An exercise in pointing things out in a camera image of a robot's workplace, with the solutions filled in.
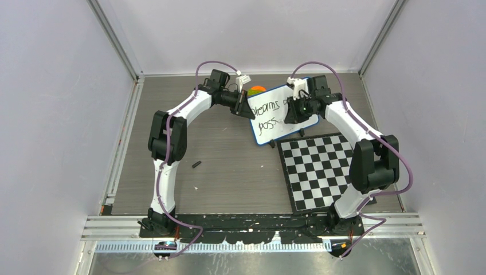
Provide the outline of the aluminium frame post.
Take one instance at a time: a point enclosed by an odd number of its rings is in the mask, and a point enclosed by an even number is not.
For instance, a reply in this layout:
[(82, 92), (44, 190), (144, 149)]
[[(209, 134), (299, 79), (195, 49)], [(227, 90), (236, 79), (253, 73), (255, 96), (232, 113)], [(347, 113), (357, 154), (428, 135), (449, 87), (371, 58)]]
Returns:
[(128, 74), (134, 81), (138, 81), (143, 76), (143, 70), (116, 18), (111, 3), (109, 1), (87, 1), (87, 3)]
[(399, 17), (400, 13), (402, 12), (403, 8), (408, 3), (407, 0), (396, 0), (385, 19), (377, 37), (375, 38), (370, 50), (368, 51), (366, 58), (358, 70), (358, 75), (360, 78), (364, 78), (368, 68), (370, 67), (375, 55), (378, 53), (381, 45), (387, 38), (388, 34), (390, 33), (393, 25), (395, 24), (397, 18)]

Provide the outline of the black marker cap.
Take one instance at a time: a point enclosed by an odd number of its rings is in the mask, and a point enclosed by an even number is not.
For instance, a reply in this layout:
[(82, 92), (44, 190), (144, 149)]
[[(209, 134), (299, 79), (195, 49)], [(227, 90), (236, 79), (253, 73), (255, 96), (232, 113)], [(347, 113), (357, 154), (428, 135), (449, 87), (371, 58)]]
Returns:
[(194, 163), (192, 165), (192, 168), (196, 168), (197, 166), (199, 166), (202, 162), (201, 161), (197, 161), (196, 163)]

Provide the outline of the aluminium front frame rail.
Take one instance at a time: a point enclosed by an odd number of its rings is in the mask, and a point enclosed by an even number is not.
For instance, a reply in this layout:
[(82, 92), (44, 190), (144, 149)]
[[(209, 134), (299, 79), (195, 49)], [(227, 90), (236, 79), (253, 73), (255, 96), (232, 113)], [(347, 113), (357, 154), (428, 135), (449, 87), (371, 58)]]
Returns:
[(82, 232), (103, 253), (338, 252), (365, 239), (425, 238), (416, 213), (374, 213), (332, 233), (323, 214), (180, 215), (173, 233), (143, 226), (140, 215), (91, 216)]

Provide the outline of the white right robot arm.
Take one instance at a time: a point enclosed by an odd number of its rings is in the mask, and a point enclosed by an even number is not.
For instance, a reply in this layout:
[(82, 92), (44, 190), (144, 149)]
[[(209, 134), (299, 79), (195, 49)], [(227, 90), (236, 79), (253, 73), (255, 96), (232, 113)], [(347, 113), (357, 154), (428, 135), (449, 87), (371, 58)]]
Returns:
[(292, 95), (287, 98), (284, 123), (303, 123), (313, 115), (320, 115), (333, 124), (351, 145), (350, 184), (329, 207), (325, 222), (332, 234), (342, 235), (375, 194), (398, 181), (398, 140), (394, 135), (382, 135), (354, 114), (341, 93), (331, 92), (325, 75), (289, 77), (286, 85), (292, 90)]

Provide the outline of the aluminium left frame post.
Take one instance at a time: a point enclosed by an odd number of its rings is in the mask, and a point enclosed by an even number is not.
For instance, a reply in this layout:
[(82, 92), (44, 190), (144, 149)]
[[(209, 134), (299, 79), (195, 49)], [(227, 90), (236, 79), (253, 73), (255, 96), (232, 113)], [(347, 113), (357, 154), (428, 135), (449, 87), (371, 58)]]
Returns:
[(87, 1), (87, 3), (128, 74), (134, 81), (138, 81), (143, 76), (143, 70), (116, 18), (111, 3), (109, 1)]

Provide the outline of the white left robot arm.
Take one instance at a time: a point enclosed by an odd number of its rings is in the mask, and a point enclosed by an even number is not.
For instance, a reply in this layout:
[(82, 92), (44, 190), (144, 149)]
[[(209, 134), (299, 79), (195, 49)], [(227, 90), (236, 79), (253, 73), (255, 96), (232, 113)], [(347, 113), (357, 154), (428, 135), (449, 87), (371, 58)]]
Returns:
[(234, 115), (254, 119), (243, 86), (250, 76), (237, 72), (236, 88), (227, 88), (230, 76), (220, 70), (212, 70), (210, 77), (198, 84), (190, 96), (173, 109), (154, 114), (148, 150), (154, 160), (155, 181), (151, 206), (141, 224), (162, 237), (175, 232), (175, 182), (177, 168), (187, 151), (187, 128), (202, 112), (214, 105), (228, 107)]

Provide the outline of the blue framed whiteboard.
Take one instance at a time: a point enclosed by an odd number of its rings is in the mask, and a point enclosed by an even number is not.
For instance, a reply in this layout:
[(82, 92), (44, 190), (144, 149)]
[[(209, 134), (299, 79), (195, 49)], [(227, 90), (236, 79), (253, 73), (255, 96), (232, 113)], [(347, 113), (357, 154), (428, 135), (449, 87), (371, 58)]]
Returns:
[(288, 112), (287, 98), (293, 95), (293, 90), (284, 85), (248, 98), (249, 106), (255, 118), (250, 120), (256, 144), (263, 146), (271, 140), (299, 132), (319, 122), (318, 115), (312, 115), (299, 124), (286, 124), (284, 119)]

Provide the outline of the black white checkerboard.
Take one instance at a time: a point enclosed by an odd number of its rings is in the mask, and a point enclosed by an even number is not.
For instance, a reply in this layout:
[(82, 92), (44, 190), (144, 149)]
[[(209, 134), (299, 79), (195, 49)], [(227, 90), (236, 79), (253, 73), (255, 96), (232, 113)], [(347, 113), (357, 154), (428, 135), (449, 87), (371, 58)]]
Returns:
[(327, 211), (350, 185), (352, 148), (343, 135), (285, 139), (276, 145), (294, 214)]

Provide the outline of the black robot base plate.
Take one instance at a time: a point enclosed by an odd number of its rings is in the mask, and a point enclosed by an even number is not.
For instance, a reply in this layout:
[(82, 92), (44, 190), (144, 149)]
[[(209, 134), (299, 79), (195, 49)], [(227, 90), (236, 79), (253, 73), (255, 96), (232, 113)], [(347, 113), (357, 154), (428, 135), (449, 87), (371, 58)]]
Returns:
[(268, 244), (275, 237), (283, 244), (318, 243), (319, 237), (350, 239), (363, 234), (359, 219), (330, 228), (320, 214), (182, 214), (180, 224), (164, 217), (160, 223), (145, 217), (140, 224), (142, 238), (173, 238), (181, 243)]

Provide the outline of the orange green round object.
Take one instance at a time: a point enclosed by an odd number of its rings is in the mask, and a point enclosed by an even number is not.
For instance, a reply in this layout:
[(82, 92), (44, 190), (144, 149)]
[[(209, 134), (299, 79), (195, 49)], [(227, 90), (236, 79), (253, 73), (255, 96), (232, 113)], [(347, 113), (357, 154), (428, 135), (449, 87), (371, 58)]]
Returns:
[(250, 89), (248, 89), (248, 96), (254, 96), (254, 95), (257, 95), (259, 93), (263, 93), (265, 91), (266, 91), (266, 89), (262, 86), (253, 86)]

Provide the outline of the aluminium right frame post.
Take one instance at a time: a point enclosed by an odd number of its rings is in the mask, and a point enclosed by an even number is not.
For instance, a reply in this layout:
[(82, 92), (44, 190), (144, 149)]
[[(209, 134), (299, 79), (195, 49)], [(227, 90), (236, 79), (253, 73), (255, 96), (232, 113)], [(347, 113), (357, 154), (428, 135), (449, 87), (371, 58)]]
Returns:
[(396, 0), (385, 19), (377, 37), (375, 38), (370, 50), (368, 51), (366, 58), (358, 70), (358, 75), (360, 78), (364, 78), (368, 68), (370, 67), (375, 55), (378, 53), (381, 45), (387, 38), (388, 34), (390, 33), (393, 25), (395, 24), (397, 18), (399, 17), (400, 13), (402, 12), (403, 8), (408, 3), (407, 0)]

